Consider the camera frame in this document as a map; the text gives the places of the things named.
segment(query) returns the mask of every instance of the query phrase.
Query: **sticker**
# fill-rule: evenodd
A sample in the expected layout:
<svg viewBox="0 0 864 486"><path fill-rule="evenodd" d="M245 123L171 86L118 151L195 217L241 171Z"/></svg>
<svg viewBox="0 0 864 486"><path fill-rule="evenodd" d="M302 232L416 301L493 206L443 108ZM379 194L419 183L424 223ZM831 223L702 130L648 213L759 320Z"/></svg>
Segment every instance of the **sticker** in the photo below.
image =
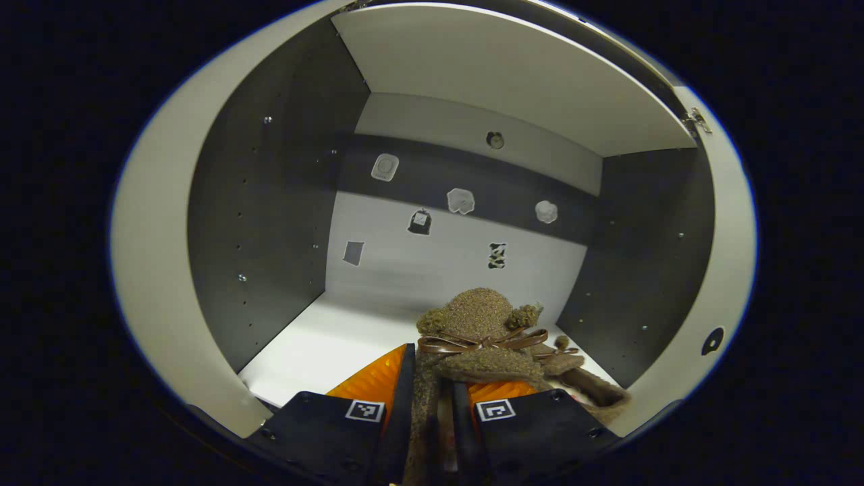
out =
<svg viewBox="0 0 864 486"><path fill-rule="evenodd" d="M363 254L363 241L348 241L345 244L345 256L342 259L351 265L360 265L360 256Z"/></svg>
<svg viewBox="0 0 864 486"><path fill-rule="evenodd" d="M477 404L477 414L480 416L481 422L516 417L516 413L507 399L482 401Z"/></svg>
<svg viewBox="0 0 864 486"><path fill-rule="evenodd" d="M429 236L430 228L432 228L432 215L426 209L420 208L411 216L408 231L413 234L425 234Z"/></svg>
<svg viewBox="0 0 864 486"><path fill-rule="evenodd" d="M507 249L506 243L490 243L489 244L489 268L504 268L504 250Z"/></svg>
<svg viewBox="0 0 864 486"><path fill-rule="evenodd" d="M375 159L375 165L372 166L372 178L390 182L396 175L397 167L399 167L399 157L392 154L381 154Z"/></svg>
<svg viewBox="0 0 864 486"><path fill-rule="evenodd" d="M363 420L365 422L380 422L384 416L383 401L360 401L354 400L348 407L346 419Z"/></svg>
<svg viewBox="0 0 864 486"><path fill-rule="evenodd" d="M447 207L451 213L468 214L474 211L474 194L468 189L453 189L447 193Z"/></svg>
<svg viewBox="0 0 864 486"><path fill-rule="evenodd" d="M558 219L558 206L549 201L538 202L534 211L537 213L537 218L546 224Z"/></svg>

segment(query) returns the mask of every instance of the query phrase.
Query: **satin ribbon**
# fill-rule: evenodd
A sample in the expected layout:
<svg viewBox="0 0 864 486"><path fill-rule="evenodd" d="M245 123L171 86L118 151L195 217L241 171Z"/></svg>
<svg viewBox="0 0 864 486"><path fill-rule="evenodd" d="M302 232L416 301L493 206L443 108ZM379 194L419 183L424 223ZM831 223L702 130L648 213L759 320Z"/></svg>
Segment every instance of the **satin ribbon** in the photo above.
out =
<svg viewBox="0 0 864 486"><path fill-rule="evenodd" d="M575 355L579 352L579 349L576 348L567 348L567 349L556 349L551 353L537 353L534 355L538 360L548 360L552 356L563 356L563 355Z"/></svg>
<svg viewBox="0 0 864 486"><path fill-rule="evenodd" d="M499 349L521 349L534 346L546 341L548 333L546 329L538 329L530 334L520 336L527 328L519 328L504 337L492 338L486 336L480 340L465 336L457 336L442 332L443 335L452 337L447 339L436 336L423 336L417 340L417 348L421 353L437 353L439 355L458 355L466 351L475 351L482 348Z"/></svg>

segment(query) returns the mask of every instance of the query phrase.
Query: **hinge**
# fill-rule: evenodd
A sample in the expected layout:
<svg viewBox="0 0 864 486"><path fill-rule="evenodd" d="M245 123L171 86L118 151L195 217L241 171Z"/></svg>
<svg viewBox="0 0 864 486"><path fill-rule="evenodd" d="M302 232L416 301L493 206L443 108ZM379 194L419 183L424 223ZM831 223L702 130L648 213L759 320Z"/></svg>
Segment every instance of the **hinge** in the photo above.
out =
<svg viewBox="0 0 864 486"><path fill-rule="evenodd" d="M357 2L351 2L348 5L339 9L339 13L350 12L352 10L360 10L366 7L372 0L357 0Z"/></svg>
<svg viewBox="0 0 864 486"><path fill-rule="evenodd" d="M690 130L690 133L695 137L696 136L696 126L699 125L702 127L702 130L705 133L712 133L711 127L708 126L708 122L705 121L705 117L702 116L702 113L699 112L699 109L696 107L692 108L692 112L687 116L687 118L682 118L681 121L684 125Z"/></svg>

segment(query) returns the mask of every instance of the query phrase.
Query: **white sticker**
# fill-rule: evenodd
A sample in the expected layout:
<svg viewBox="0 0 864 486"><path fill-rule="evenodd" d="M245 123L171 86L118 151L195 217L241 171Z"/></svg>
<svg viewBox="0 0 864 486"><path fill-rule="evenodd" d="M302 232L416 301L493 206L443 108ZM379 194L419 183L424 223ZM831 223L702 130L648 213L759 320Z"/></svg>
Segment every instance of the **white sticker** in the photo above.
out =
<svg viewBox="0 0 864 486"><path fill-rule="evenodd" d="M477 414L480 416L481 422L516 417L516 413L513 411L513 407L507 399L481 401L477 404Z"/></svg>
<svg viewBox="0 0 864 486"><path fill-rule="evenodd" d="M383 401L361 401L355 400L348 407L346 419L363 420L364 422L380 422L384 415Z"/></svg>
<svg viewBox="0 0 864 486"><path fill-rule="evenodd" d="M399 167L399 157L392 154L381 154L375 160L375 165L372 166L372 178L390 182L396 175L397 167Z"/></svg>
<svg viewBox="0 0 864 486"><path fill-rule="evenodd" d="M549 201L538 202L534 211L537 213L537 218L546 224L558 219L558 206Z"/></svg>
<svg viewBox="0 0 864 486"><path fill-rule="evenodd" d="M451 213L468 214L474 211L474 194L468 189L455 188L447 193L447 207Z"/></svg>

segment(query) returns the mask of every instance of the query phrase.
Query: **teddy bear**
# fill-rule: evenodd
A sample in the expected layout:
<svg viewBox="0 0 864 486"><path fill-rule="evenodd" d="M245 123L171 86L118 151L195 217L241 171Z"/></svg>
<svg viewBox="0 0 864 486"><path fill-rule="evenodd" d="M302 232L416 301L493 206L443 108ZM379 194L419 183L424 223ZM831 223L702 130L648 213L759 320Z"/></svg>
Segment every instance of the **teddy bear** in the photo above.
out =
<svg viewBox="0 0 864 486"><path fill-rule="evenodd" d="M553 389L550 381L574 387L595 405L581 403L598 421L608 424L630 401L626 390L581 369L585 358L568 348L566 336L555 347L543 344L545 329L537 325L543 306L513 308L506 297L487 288L464 291L440 309L429 310L416 323L417 342L411 437L404 484L425 486L433 480L429 464L437 451L436 435L442 379L469 383L521 380L538 392Z"/></svg>

